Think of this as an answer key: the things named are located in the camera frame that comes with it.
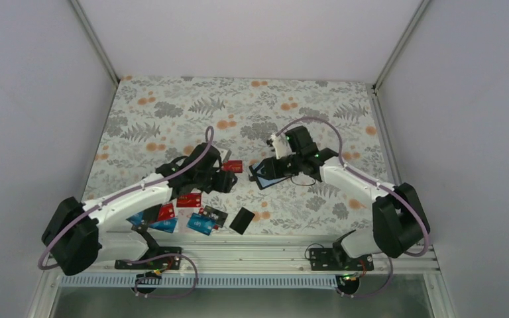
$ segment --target wall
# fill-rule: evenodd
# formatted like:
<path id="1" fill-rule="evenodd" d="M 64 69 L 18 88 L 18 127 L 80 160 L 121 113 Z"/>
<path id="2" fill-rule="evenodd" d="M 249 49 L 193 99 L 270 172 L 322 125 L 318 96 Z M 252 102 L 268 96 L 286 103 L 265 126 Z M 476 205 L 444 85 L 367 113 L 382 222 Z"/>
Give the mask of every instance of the wall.
<path id="1" fill-rule="evenodd" d="M 380 90 L 460 317 L 509 317 L 509 1 L 434 1 Z"/>
<path id="2" fill-rule="evenodd" d="M 67 1 L 0 1 L 0 317 L 24 317 L 40 236 L 80 198 L 114 87 Z"/>
<path id="3" fill-rule="evenodd" d="M 372 83 L 420 0 L 80 0 L 119 75 Z"/>

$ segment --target tabletop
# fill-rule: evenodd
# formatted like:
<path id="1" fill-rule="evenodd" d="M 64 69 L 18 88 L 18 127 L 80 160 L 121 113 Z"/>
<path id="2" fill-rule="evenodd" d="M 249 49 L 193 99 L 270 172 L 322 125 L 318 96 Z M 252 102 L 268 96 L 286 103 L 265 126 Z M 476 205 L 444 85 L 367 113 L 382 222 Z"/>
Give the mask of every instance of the tabletop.
<path id="1" fill-rule="evenodd" d="M 231 193 L 204 193 L 202 205 L 227 212 L 228 223 L 240 208 L 252 211 L 255 216 L 245 234 L 340 235 L 371 226 L 371 210 L 332 185 L 310 185 L 311 179 L 298 176 L 261 191 L 248 180 L 247 166 L 270 156 L 265 142 L 270 134 L 303 116 L 329 121 L 343 136 L 344 159 L 387 179 L 364 83 L 126 76 L 114 98 L 84 199 L 129 186 L 161 164 L 190 154 L 212 125 L 214 145 L 229 149 L 232 160 L 242 160 L 245 172 L 237 174 Z M 304 125 L 319 148 L 338 149 L 329 127 Z M 177 212 L 176 232 L 195 233 L 186 227 L 191 211 Z M 213 231 L 221 233 L 234 232 Z"/>

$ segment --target purple cable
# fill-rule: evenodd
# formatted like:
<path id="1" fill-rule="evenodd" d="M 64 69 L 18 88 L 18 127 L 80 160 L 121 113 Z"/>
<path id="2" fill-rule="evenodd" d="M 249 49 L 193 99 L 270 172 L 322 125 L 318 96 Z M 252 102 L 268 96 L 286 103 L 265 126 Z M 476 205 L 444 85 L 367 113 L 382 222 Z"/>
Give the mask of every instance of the purple cable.
<path id="1" fill-rule="evenodd" d="M 311 116 L 296 119 L 295 121 L 292 121 L 291 123 L 287 124 L 284 128 L 280 129 L 276 133 L 276 136 L 280 136 L 280 134 L 282 134 L 288 127 L 292 126 L 293 124 L 299 123 L 300 121 L 319 121 L 319 122 L 324 123 L 327 126 L 331 127 L 331 129 L 333 129 L 333 131 L 335 132 L 335 134 L 337 134 L 337 137 L 339 139 L 339 161 L 340 161 L 340 164 L 346 169 L 346 171 L 348 171 L 351 174 L 355 175 L 356 177 L 360 178 L 364 182 L 367 182 L 368 184 L 370 184 L 371 186 L 374 186 L 374 187 L 377 186 L 376 182 L 374 180 L 360 174 L 358 171 L 350 168 L 350 165 L 344 163 L 344 159 L 342 158 L 343 141 L 342 141 L 341 133 L 339 132 L 338 129 L 336 129 L 336 127 L 334 127 L 331 123 L 329 123 L 328 121 L 326 121 L 324 119 L 320 119 L 319 117 L 311 117 Z M 415 257 L 423 256 L 424 254 L 426 254 L 426 252 L 428 251 L 428 247 L 430 246 L 430 236 L 428 235 L 428 231 L 426 230 L 426 226 L 424 225 L 424 222 L 420 219 L 420 217 L 418 216 L 416 211 L 414 211 L 413 207 L 411 207 L 411 205 L 409 203 L 407 203 L 407 201 L 405 201 L 400 195 L 398 195 L 397 193 L 395 193 L 393 190 L 389 189 L 385 185 L 379 184 L 379 188 L 386 191 L 390 195 L 392 195 L 395 199 L 397 199 L 397 201 L 399 201 L 404 207 L 406 207 L 409 210 L 409 212 L 412 214 L 412 216 L 417 221 L 417 223 L 420 227 L 420 230 L 422 232 L 422 236 L 424 237 L 424 246 L 422 247 L 422 250 L 420 252 L 418 252 L 418 253 L 405 252 L 405 254 L 410 255 L 410 256 L 415 256 Z M 385 290 L 385 288 L 389 284 L 391 284 L 391 281 L 393 280 L 393 262 L 391 261 L 391 258 L 389 258 L 389 257 L 388 257 L 388 260 L 389 260 L 389 274 L 388 274 L 387 280 L 385 281 L 385 284 L 383 284 L 383 286 L 381 286 L 381 288 L 379 290 L 376 290 L 373 293 L 368 293 L 366 295 L 351 295 L 351 298 L 362 299 L 362 298 L 375 296 L 375 295 L 383 292 Z"/>
<path id="2" fill-rule="evenodd" d="M 144 280 L 152 279 L 151 277 L 142 277 L 142 278 L 139 278 L 138 280 L 136 280 L 135 285 L 133 286 L 133 291 L 135 292 L 136 296 L 144 295 L 144 297 L 146 297 L 146 298 L 179 299 L 179 298 L 183 298 L 183 297 L 190 295 L 196 289 L 196 286 L 198 285 L 198 269 L 196 268 L 196 264 L 194 264 L 194 262 L 192 262 L 192 260 L 188 256 L 185 256 L 185 255 L 182 255 L 179 253 L 168 253 L 168 254 L 158 255 L 158 256 L 149 258 L 147 260 L 124 260 L 124 262 L 127 262 L 128 264 L 144 264 L 147 262 L 152 262 L 153 260 L 158 260 L 160 258 L 171 257 L 171 256 L 184 258 L 185 260 L 187 260 L 190 263 L 190 265 L 192 265 L 192 268 L 194 269 L 194 281 L 192 283 L 192 287 L 188 291 L 186 291 L 186 293 L 181 293 L 179 295 L 169 295 L 169 296 L 149 295 L 147 293 L 140 293 L 137 290 L 137 286 L 139 285 L 139 283 L 143 282 Z"/>
<path id="3" fill-rule="evenodd" d="M 159 179 L 159 180 L 155 180 L 155 181 L 151 181 L 151 182 L 147 182 L 145 183 L 144 187 L 150 187 L 150 186 L 154 186 L 156 184 L 160 184 L 162 182 L 165 182 L 165 181 L 168 181 L 168 180 L 171 180 L 172 178 L 176 178 L 178 176 L 180 176 L 181 174 L 183 174 L 184 172 L 187 172 L 190 168 L 192 168 L 193 166 L 195 166 L 204 156 L 205 154 L 207 154 L 208 150 L 211 148 L 211 143 L 213 142 L 213 134 L 214 134 L 214 131 L 213 131 L 213 127 L 212 126 L 208 126 L 205 130 L 205 141 L 207 142 L 207 147 L 205 147 L 205 149 L 202 151 L 202 153 L 198 156 L 198 158 L 196 158 L 193 162 L 190 162 L 189 165 L 187 165 L 186 167 L 182 168 L 181 170 L 175 172 L 174 174 L 171 174 L 170 176 L 168 177 L 165 177 L 165 178 L 162 178 L 162 179 Z M 129 193 L 132 193 L 134 191 L 141 191 L 142 187 L 141 185 L 136 185 L 135 187 L 131 187 L 129 189 L 126 189 L 125 191 L 122 191 L 120 193 L 116 193 L 115 195 L 109 197 L 108 199 L 105 199 L 102 204 L 103 204 L 103 207 L 106 206 L 108 203 L 118 199 L 119 197 L 123 197 L 124 195 L 127 195 Z M 46 246 L 44 252 L 42 253 L 42 255 L 40 256 L 40 258 L 38 259 L 38 268 L 40 268 L 41 270 L 51 270 L 52 268 L 56 268 L 58 267 L 59 265 L 58 264 L 53 264 L 53 265 L 44 265 L 44 261 L 46 260 L 46 258 L 48 257 L 48 254 L 51 252 L 52 248 L 54 248 L 54 246 L 57 244 L 57 242 L 72 228 L 74 227 L 77 223 L 79 223 L 79 221 L 81 221 L 83 218 L 87 217 L 89 214 L 93 213 L 94 211 L 98 210 L 100 207 L 99 205 L 95 205 L 94 207 L 91 207 L 90 209 L 88 209 L 87 211 L 85 211 L 83 214 L 79 215 L 78 217 L 76 217 L 73 221 L 71 221 L 69 224 L 67 224 L 57 235 L 56 237 L 54 237 L 54 239 L 52 239 L 52 241 L 50 242 L 50 244 L 48 244 L 48 246 Z"/>

